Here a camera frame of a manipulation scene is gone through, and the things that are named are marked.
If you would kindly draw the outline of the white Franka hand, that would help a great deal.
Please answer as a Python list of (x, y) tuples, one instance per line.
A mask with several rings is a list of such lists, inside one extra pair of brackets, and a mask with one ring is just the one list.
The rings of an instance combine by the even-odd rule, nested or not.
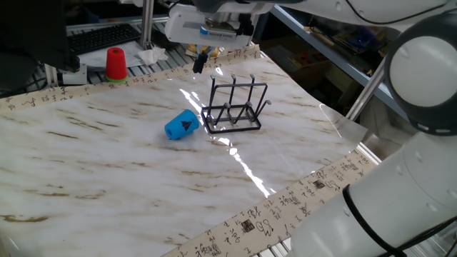
[[(177, 43), (240, 49), (251, 41), (254, 30), (252, 14), (227, 11), (210, 14), (192, 5), (176, 4), (170, 8), (165, 35)], [(192, 71), (201, 74), (207, 59), (207, 53), (200, 53)]]

